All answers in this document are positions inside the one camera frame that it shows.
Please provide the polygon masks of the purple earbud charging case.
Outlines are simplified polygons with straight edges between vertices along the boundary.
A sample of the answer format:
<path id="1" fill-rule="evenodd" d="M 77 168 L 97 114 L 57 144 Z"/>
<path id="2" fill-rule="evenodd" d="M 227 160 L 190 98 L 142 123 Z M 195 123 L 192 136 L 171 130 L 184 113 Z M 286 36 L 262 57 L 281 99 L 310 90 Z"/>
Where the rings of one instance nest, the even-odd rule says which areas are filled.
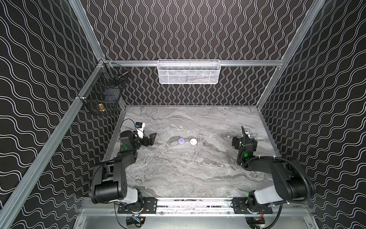
<path id="1" fill-rule="evenodd" d="M 184 138 L 179 138 L 178 139 L 178 144 L 179 145 L 184 145 L 185 144 L 185 139 Z"/>

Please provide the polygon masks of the white earbud charging case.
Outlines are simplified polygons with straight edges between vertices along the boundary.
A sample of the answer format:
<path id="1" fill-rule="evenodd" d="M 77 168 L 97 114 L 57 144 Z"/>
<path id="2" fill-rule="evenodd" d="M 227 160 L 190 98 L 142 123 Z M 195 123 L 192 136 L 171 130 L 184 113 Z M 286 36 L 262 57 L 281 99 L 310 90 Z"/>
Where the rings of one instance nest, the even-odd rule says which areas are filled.
<path id="1" fill-rule="evenodd" d="M 195 138 L 191 138 L 191 139 L 190 139 L 190 144 L 191 144 L 191 145 L 193 145 L 193 146 L 195 146 L 195 145 L 197 144 L 197 142 L 198 142 L 198 141 L 197 141 L 197 139 L 195 139 Z"/>

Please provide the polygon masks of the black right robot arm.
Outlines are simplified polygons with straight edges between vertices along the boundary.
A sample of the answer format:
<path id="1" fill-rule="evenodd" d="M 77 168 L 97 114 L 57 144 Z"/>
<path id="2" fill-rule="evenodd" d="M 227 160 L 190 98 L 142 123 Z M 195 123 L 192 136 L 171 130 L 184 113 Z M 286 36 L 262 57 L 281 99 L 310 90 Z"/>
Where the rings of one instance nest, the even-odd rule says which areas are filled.
<path id="1" fill-rule="evenodd" d="M 251 191 L 250 206 L 266 204 L 306 203 L 315 193 L 314 183 L 296 160 L 277 156 L 256 156 L 257 140 L 250 137 L 250 130 L 241 127 L 242 136 L 233 137 L 232 146 L 238 150 L 237 164 L 253 172 L 270 174 L 273 184 Z"/>

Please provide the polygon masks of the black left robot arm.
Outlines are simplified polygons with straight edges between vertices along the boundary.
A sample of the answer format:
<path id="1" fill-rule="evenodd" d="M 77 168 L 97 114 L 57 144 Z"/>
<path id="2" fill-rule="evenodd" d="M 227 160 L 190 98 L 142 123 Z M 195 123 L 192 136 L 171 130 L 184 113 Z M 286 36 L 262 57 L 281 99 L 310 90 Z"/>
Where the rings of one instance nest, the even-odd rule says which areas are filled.
<path id="1" fill-rule="evenodd" d="M 120 133 L 120 151 L 117 156 L 94 165 L 90 194 L 94 204 L 141 203 L 140 191 L 128 187 L 126 169 L 136 162 L 137 150 L 142 146 L 153 146 L 156 136 L 156 133 L 152 133 L 140 138 L 137 131 L 130 130 Z"/>

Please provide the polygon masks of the brass fitting in basket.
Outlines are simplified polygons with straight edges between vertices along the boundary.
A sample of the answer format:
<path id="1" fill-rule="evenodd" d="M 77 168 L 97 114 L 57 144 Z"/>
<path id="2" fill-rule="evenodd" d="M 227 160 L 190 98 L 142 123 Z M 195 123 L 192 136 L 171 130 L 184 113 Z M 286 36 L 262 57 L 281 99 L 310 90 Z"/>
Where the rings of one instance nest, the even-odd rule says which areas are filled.
<path id="1" fill-rule="evenodd" d="M 98 104 L 97 108 L 98 108 L 98 111 L 101 113 L 106 112 L 106 108 L 105 108 L 104 104 Z"/>

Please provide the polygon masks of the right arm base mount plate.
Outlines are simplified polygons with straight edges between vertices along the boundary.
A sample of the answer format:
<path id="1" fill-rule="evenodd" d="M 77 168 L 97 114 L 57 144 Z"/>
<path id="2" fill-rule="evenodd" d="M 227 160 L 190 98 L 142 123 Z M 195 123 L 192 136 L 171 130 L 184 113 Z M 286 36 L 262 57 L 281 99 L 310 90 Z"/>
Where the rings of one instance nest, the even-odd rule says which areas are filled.
<path id="1" fill-rule="evenodd" d="M 231 207 L 235 214 L 272 214 L 272 208 L 269 204 L 259 204 L 255 198 L 233 198 Z"/>

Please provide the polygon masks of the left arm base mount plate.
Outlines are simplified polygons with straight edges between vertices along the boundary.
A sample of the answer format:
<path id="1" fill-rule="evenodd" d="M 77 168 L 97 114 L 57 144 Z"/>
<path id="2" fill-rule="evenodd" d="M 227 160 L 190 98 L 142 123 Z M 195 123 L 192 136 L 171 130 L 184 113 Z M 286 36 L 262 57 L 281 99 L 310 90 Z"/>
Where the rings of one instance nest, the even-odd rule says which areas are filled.
<path id="1" fill-rule="evenodd" d="M 153 197 L 143 197 L 132 204 L 120 204 L 118 214 L 155 214 L 158 199 Z"/>

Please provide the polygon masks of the aluminium front rail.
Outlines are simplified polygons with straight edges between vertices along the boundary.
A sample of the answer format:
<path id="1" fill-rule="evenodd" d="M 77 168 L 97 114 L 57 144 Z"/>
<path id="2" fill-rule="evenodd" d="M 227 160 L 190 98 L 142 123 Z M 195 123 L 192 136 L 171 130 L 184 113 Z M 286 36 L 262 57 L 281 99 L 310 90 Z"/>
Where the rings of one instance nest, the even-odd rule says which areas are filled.
<path id="1" fill-rule="evenodd" d="M 155 214 L 142 214 L 143 216 L 260 216 L 261 214 L 235 214 L 231 207 L 233 198 L 158 198 Z M 269 204 L 274 216 L 278 213 L 278 206 Z M 85 216 L 113 216 L 117 213 L 117 205 L 94 204 L 88 198 L 81 207 L 81 214 Z"/>

